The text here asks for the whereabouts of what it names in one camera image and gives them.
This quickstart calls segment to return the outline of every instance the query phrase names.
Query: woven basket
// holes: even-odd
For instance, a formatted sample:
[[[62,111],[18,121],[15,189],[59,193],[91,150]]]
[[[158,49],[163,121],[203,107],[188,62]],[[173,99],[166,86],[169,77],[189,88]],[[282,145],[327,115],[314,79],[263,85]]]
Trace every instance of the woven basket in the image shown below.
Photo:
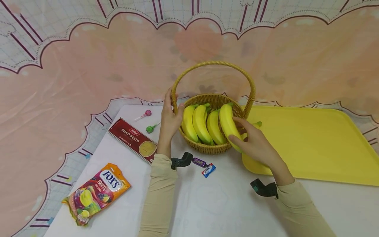
[[[176,98],[175,93],[176,93],[176,87],[178,86],[178,83],[180,82],[180,80],[190,71],[192,71],[198,67],[207,66],[207,65],[223,65],[223,66],[232,67],[232,68],[240,71],[247,78],[247,80],[250,83],[251,91],[250,91],[249,99],[247,100],[247,104],[245,106],[245,110],[243,110],[241,108],[241,106],[236,101],[234,101],[233,99],[231,99],[227,96],[224,96],[224,95],[220,95],[220,94],[200,94],[200,95],[194,96],[185,102],[185,107],[187,107],[189,105],[195,105],[195,104],[201,105],[201,104],[205,104],[205,103],[210,103],[210,108],[211,108],[210,112],[211,112],[213,110],[217,110],[217,109],[221,108],[221,106],[226,104],[226,103],[232,102],[233,103],[233,107],[232,107],[233,108],[233,116],[246,119],[249,115],[249,112],[251,110],[251,106],[253,105],[253,102],[255,99],[254,82],[251,79],[251,77],[247,74],[247,72],[245,70],[243,70],[242,68],[240,68],[234,64],[226,63],[226,62],[222,62],[222,61],[208,61],[208,62],[196,64],[195,66],[188,68],[186,71],[184,71],[176,79],[174,86],[172,87],[172,91],[171,91],[171,98],[172,98],[172,104],[174,107],[174,113],[175,114],[178,113],[178,107],[177,107],[177,103],[176,103],[177,98]],[[222,144],[222,145],[215,145],[215,146],[209,146],[209,145],[205,145],[202,143],[196,143],[196,142],[194,142],[194,141],[192,141],[186,137],[186,135],[183,133],[182,128],[179,128],[179,132],[184,137],[184,139],[186,140],[186,142],[189,144],[190,147],[192,147],[196,151],[204,153],[204,154],[210,154],[210,155],[221,154],[221,153],[226,152],[229,148],[232,147],[229,142]]]

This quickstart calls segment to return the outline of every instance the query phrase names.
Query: yellow tray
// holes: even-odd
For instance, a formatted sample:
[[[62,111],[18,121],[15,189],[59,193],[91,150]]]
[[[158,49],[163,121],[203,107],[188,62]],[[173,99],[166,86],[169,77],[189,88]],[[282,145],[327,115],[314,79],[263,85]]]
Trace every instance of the yellow tray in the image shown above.
[[[294,177],[379,186],[379,157],[343,112],[253,106],[247,120],[262,121],[261,131]],[[242,161],[250,172],[272,175],[245,154]]]

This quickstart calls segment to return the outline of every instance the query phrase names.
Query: fox's candy bag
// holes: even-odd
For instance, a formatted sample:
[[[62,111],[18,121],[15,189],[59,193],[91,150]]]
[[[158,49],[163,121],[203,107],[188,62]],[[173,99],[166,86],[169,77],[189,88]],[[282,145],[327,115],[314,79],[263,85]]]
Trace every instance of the fox's candy bag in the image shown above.
[[[63,199],[78,226],[85,226],[93,215],[108,207],[131,187],[117,165],[108,163],[93,178]]]

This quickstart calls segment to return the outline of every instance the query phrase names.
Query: sleeve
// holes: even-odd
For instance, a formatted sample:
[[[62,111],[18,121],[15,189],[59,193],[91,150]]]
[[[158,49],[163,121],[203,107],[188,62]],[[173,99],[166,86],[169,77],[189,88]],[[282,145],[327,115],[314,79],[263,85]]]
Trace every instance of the sleeve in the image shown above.
[[[167,156],[155,154],[150,176],[138,237],[166,237],[178,175]]]
[[[298,181],[278,186],[276,204],[292,237],[336,237]]]

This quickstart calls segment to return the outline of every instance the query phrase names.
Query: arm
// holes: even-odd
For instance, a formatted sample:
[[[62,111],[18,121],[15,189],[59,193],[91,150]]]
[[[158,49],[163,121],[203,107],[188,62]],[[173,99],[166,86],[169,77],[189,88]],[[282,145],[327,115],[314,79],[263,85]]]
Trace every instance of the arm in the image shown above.
[[[158,149],[151,165],[151,180],[142,211],[138,237],[166,237],[174,204],[176,170],[171,169],[171,140],[182,123],[184,106],[178,114],[171,108],[171,88],[164,97]]]
[[[169,157],[157,153],[151,165],[150,176],[138,237],[166,237],[178,175],[171,169]]]
[[[285,224],[292,237],[335,237],[325,219],[318,212],[309,194],[296,181],[287,165],[278,155],[278,162],[273,165],[278,199],[275,201],[281,211]]]
[[[317,211],[309,194],[297,182],[277,151],[261,130],[241,118],[233,118],[241,131],[248,136],[241,141],[235,136],[229,140],[251,158],[268,166],[277,184],[280,209],[292,237],[335,237],[322,215]]]

